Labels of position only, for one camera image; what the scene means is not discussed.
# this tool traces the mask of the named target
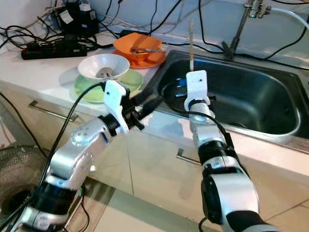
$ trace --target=cabinet handle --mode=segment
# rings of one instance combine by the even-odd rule
[[[190,159],[188,157],[183,156],[183,149],[181,148],[178,149],[176,158],[195,164],[197,166],[201,166],[200,162],[196,161],[195,159]]]
[[[38,104],[37,101],[32,101],[32,102],[28,105],[28,107],[29,107],[29,108],[32,108],[32,109],[35,109],[35,110],[38,110],[38,111],[42,111],[42,112],[47,113],[47,114],[49,114],[49,115],[53,115],[53,116],[56,116],[56,117],[59,117],[59,118],[62,118],[62,119],[67,119],[67,117],[65,117],[65,116],[63,116],[63,115],[60,115],[60,114],[57,114],[57,113],[55,113],[55,112],[52,112],[52,111],[49,111],[49,110],[40,108],[40,107],[37,106],[37,104]],[[77,114],[73,114],[69,120],[70,120],[70,122],[74,122],[77,118],[78,118],[78,115],[77,115]]]

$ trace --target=fan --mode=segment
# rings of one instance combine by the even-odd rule
[[[35,146],[11,146],[0,150],[0,224],[37,186],[46,158]]]

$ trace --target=white hose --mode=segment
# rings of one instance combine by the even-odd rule
[[[299,15],[295,14],[294,12],[287,11],[287,10],[280,9],[280,8],[275,8],[275,7],[272,7],[271,11],[278,11],[278,12],[286,13],[286,14],[288,14],[290,16],[293,16],[294,18],[298,19],[302,24],[304,24],[305,27],[309,30],[309,24],[302,17],[300,17]]]

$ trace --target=faucet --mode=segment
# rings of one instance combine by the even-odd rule
[[[245,26],[247,18],[262,18],[264,15],[269,14],[271,7],[263,5],[263,0],[248,0],[244,4],[245,10],[242,15],[240,24],[238,26],[236,35],[233,38],[233,41],[230,46],[226,42],[222,42],[223,50],[225,53],[226,60],[233,60],[235,57],[235,52],[240,41],[240,35]]]

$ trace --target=sink drain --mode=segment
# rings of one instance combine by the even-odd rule
[[[239,122],[230,122],[228,123],[229,125],[231,126],[234,126],[234,127],[240,127],[240,128],[244,128],[244,129],[247,129],[247,127]]]

